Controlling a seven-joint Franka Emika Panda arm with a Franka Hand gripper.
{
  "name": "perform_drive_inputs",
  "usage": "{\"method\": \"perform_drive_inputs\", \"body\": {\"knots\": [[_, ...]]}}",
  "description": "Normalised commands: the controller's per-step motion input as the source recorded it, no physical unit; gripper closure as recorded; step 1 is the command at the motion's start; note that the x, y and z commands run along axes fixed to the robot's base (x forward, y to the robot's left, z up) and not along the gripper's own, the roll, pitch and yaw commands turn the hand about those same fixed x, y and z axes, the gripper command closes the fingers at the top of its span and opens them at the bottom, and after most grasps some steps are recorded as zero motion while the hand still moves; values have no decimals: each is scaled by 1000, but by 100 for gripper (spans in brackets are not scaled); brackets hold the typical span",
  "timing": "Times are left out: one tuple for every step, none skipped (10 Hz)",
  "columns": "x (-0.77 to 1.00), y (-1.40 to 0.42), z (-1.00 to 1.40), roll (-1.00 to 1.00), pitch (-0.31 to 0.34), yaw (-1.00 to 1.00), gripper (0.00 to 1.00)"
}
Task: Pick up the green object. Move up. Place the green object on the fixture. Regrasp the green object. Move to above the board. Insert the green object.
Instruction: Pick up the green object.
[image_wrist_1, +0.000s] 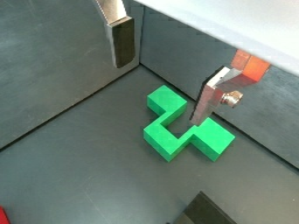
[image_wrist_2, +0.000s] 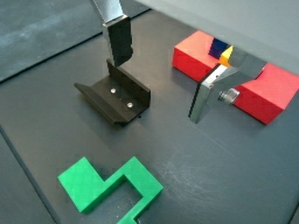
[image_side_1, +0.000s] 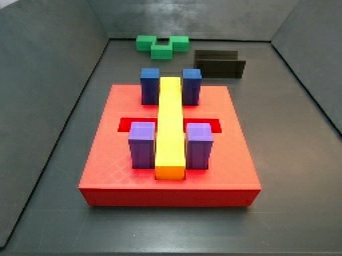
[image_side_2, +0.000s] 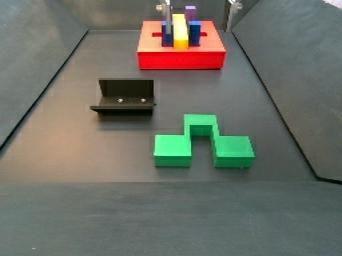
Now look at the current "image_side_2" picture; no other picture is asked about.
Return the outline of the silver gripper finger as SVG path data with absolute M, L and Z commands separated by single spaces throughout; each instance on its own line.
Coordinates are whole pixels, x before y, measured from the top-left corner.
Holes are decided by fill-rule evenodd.
M 171 0 L 158 0 L 156 10 L 162 14 L 165 18 L 165 33 L 171 33 Z
M 228 16 L 227 16 L 225 31 L 229 32 L 235 24 L 237 12 L 243 8 L 243 4 L 240 0 L 227 0 L 227 3 L 228 3 Z

